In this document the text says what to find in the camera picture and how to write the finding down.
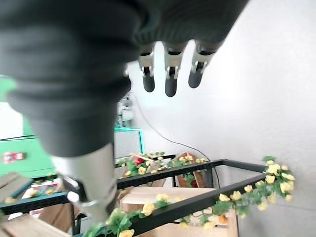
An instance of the red flower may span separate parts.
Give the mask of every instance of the red flower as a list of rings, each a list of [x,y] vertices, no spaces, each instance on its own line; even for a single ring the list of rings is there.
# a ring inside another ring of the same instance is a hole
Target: red flower
[[[136,164],[136,165],[139,165],[139,164],[141,164],[141,163],[143,163],[143,162],[144,162],[143,159],[137,158],[137,160],[135,161],[135,164]]]

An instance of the artificial flower vine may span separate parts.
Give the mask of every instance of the artificial flower vine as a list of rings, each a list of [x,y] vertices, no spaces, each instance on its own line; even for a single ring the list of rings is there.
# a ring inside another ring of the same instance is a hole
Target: artificial flower vine
[[[258,181],[253,188],[252,185],[244,187],[245,193],[242,195],[240,191],[234,191],[233,194],[227,196],[225,194],[219,195],[219,200],[211,208],[202,210],[202,214],[195,216],[191,214],[180,219],[179,228],[187,229],[190,227],[191,218],[199,218],[200,224],[205,230],[212,230],[216,226],[216,222],[210,220],[211,216],[218,216],[218,221],[221,224],[227,223],[226,213],[231,208],[236,210],[236,214],[245,218],[249,212],[250,205],[255,205],[260,211],[268,208],[268,203],[275,204],[277,196],[281,196],[286,201],[292,200],[291,191],[294,190],[295,177],[286,165],[280,166],[275,163],[276,158],[269,156],[264,157],[267,168],[265,180]],[[186,160],[179,159],[178,162],[186,162]],[[180,198],[175,198],[175,201],[181,201]],[[157,195],[155,203],[146,203],[142,210],[126,214],[119,209],[115,209],[109,217],[106,224],[99,224],[84,234],[83,237],[96,237],[99,234],[115,234],[118,237],[132,237],[134,230],[129,228],[133,223],[142,218],[150,216],[152,212],[161,207],[171,204],[169,196],[166,194]]]

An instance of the white wall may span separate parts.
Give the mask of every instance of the white wall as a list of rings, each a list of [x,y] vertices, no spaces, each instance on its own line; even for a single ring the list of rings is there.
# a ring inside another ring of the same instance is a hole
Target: white wall
[[[274,155],[297,177],[292,203],[253,209],[239,221],[242,237],[312,237],[316,219],[316,1],[252,0],[207,68],[188,86],[189,43],[173,98],[164,94],[163,48],[156,46],[154,92],[143,89],[137,63],[129,67],[148,120],[165,136],[212,159],[260,163]],[[182,151],[158,137],[139,114],[146,150]],[[249,175],[226,170],[228,184]]]

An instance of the metal bar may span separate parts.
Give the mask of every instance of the metal bar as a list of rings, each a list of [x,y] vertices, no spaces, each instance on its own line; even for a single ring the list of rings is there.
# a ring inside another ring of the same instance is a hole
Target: metal bar
[[[172,177],[172,187],[176,187],[177,183],[176,183],[176,176]]]
[[[70,219],[71,219],[71,231],[73,236],[77,235],[77,230],[76,230],[76,223],[75,223],[75,209],[74,205],[70,203]]]
[[[212,169],[203,170],[202,176],[204,177],[205,187],[206,188],[214,188]]]
[[[266,169],[266,166],[264,166],[264,165],[251,164],[251,163],[230,160],[230,159],[224,159],[223,165],[227,165],[227,166],[235,167],[235,168],[239,168],[239,169],[251,170],[251,171],[260,172],[260,173],[265,171],[265,169]]]
[[[133,177],[128,177],[128,178],[118,179],[118,189],[124,189],[131,186],[146,184],[151,181],[164,179],[164,178],[168,178],[168,177],[172,177],[172,176],[176,176],[180,174],[186,174],[186,173],[190,173],[197,170],[210,169],[222,164],[223,164],[223,160],[220,159],[216,161],[208,161],[202,164],[198,163],[198,164],[184,165],[184,166],[160,171],[155,174],[144,174],[142,176],[133,176]]]
[[[260,174],[256,177],[157,209],[152,213],[152,215],[134,223],[131,226],[131,229],[135,230],[136,236],[140,235],[184,216],[213,206],[216,200],[218,200],[220,194],[230,195],[233,191],[240,191],[241,193],[244,193],[244,186],[255,186],[256,182],[264,180],[264,178],[265,174]]]
[[[40,209],[46,206],[53,206],[61,203],[69,203],[66,193],[52,194],[49,196],[24,198],[17,200],[15,203],[0,203],[0,209],[5,215],[17,212],[28,213],[29,211]]]

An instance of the wooden board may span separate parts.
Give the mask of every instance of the wooden board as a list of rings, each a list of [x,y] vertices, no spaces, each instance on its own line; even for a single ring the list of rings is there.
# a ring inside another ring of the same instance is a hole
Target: wooden board
[[[65,232],[28,214],[3,222],[0,229],[10,237],[70,237]]]
[[[12,174],[4,177],[2,180],[2,188],[0,189],[0,202],[4,201],[7,197],[14,196],[16,193],[22,192],[31,183],[32,179],[22,176],[20,174]]]

